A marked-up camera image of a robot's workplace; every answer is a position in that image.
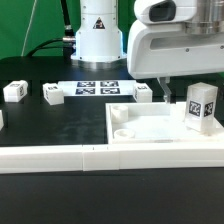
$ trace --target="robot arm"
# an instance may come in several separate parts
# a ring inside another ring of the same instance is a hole
[[[136,0],[127,66],[135,79],[224,71],[223,0]]]

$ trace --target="white cube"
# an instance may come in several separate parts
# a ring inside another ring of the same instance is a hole
[[[152,90],[146,83],[135,83],[133,87],[133,97],[137,103],[151,103]]]
[[[64,93],[56,83],[46,83],[43,85],[44,98],[50,105],[64,103]]]
[[[27,95],[27,87],[24,80],[11,82],[3,89],[5,102],[19,102]]]
[[[2,130],[4,126],[3,117],[2,117],[2,111],[0,110],[0,131]]]
[[[185,125],[202,133],[213,128],[218,87],[197,83],[188,87]]]

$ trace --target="green wall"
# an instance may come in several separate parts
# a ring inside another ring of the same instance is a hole
[[[124,50],[127,49],[128,32],[135,21],[135,0],[118,1],[118,27],[124,34]],[[0,59],[20,56],[34,0],[0,0]],[[67,0],[73,29],[80,27],[80,1]],[[25,54],[40,43],[61,38],[64,24],[60,0],[38,0],[30,29]],[[36,55],[62,55],[60,49],[39,51]]]

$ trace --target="white tray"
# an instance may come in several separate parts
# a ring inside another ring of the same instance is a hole
[[[111,108],[128,107],[128,121],[113,123]],[[223,142],[224,128],[214,119],[209,134],[187,128],[184,123],[185,102],[166,103],[122,103],[106,104],[107,137],[109,144],[120,143],[168,143],[168,142]],[[130,130],[134,138],[117,139],[116,130]]]

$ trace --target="black tabletop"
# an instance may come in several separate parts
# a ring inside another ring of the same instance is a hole
[[[127,68],[90,71],[66,63],[62,57],[13,57],[0,61],[0,109],[5,127],[0,146],[106,144],[105,103],[134,102],[132,96],[65,97],[64,104],[50,106],[43,97],[42,85],[58,81],[130,80]],[[20,103],[5,103],[3,87],[14,80],[29,83],[28,95]],[[163,101],[156,79],[146,82],[153,90],[153,101]],[[192,83],[222,84],[218,74],[171,78],[170,88],[177,100],[185,100]],[[216,117],[222,123],[222,101]]]
[[[105,103],[134,102],[131,96],[66,97],[50,106],[42,96],[45,82],[127,80],[125,67],[87,71],[60,57],[7,58],[0,61],[4,87],[27,80],[29,93],[21,103],[5,103],[1,146],[106,144]],[[154,101],[163,92],[156,80],[147,82]],[[218,74],[171,79],[177,100],[187,86],[206,82],[222,85]],[[223,102],[216,117],[223,122]],[[224,169],[145,169],[97,172],[8,174],[0,176],[0,223],[3,224],[222,224]]]

